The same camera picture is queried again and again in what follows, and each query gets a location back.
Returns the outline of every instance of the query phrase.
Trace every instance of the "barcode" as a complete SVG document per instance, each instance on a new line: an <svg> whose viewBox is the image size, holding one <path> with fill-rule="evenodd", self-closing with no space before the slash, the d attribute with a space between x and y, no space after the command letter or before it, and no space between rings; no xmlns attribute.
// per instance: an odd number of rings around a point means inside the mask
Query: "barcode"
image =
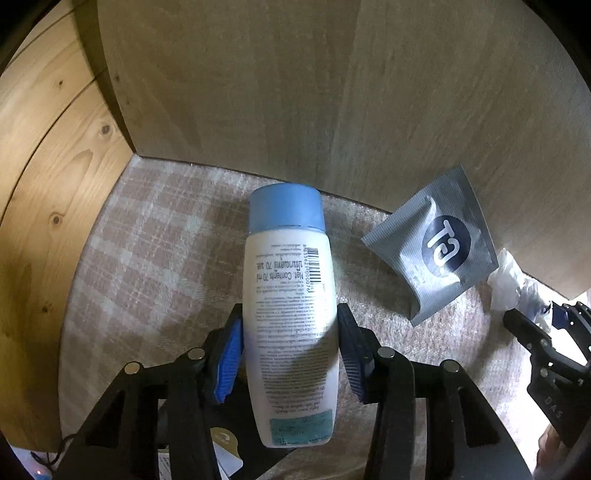
<svg viewBox="0 0 591 480"><path fill-rule="evenodd" d="M320 257L317 248L304 248L304 253L308 259L308 275L310 283L320 283Z"/></svg>

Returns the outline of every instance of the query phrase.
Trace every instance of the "light gray wooden panel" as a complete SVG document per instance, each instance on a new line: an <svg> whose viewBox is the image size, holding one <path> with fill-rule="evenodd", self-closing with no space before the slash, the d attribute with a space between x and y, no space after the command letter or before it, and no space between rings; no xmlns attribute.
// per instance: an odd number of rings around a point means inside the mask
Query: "light gray wooden panel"
<svg viewBox="0 0 591 480"><path fill-rule="evenodd" d="M452 165L497 248L591 286L591 95L521 0L99 0L138 152L386 210Z"/></svg>

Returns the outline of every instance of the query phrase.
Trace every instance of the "black cable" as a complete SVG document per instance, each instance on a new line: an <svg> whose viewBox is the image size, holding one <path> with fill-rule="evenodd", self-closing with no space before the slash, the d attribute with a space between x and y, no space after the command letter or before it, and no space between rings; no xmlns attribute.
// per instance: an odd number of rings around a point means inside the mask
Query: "black cable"
<svg viewBox="0 0 591 480"><path fill-rule="evenodd" d="M75 436L76 436L76 434L72 433L71 435L68 435L61 440L60 446L58 447L56 456L53 458L53 460L49 460L49 452L45 453L47 456L47 461L43 460L35 452L30 452L31 457L33 457L33 460L35 460L39 465L43 465L45 468L47 468L51 472L52 475L54 475L56 472L53 469L53 466L57 463L57 461L60 459L61 455L64 453L67 443L70 440L72 440L72 438L74 438Z"/></svg>

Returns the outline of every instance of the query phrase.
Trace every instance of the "bottle label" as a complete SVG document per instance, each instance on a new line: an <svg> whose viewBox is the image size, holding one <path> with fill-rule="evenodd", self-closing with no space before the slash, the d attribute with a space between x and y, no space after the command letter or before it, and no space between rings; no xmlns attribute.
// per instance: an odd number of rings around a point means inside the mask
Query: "bottle label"
<svg viewBox="0 0 591 480"><path fill-rule="evenodd" d="M332 410L297 419L271 419L271 437L275 445L323 442L330 438L332 430Z"/></svg>
<svg viewBox="0 0 591 480"><path fill-rule="evenodd" d="M297 413L307 419L326 408L327 373L337 355L328 240L313 246L259 244L252 260L253 340L265 396L273 414Z"/></svg>

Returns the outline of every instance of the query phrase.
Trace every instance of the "gray foil packet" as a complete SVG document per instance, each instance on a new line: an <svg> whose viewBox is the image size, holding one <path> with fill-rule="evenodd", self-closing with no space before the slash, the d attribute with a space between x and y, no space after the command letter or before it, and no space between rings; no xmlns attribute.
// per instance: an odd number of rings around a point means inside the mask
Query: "gray foil packet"
<svg viewBox="0 0 591 480"><path fill-rule="evenodd" d="M413 326L498 267L482 210L461 166L417 192L361 241L411 287Z"/></svg>

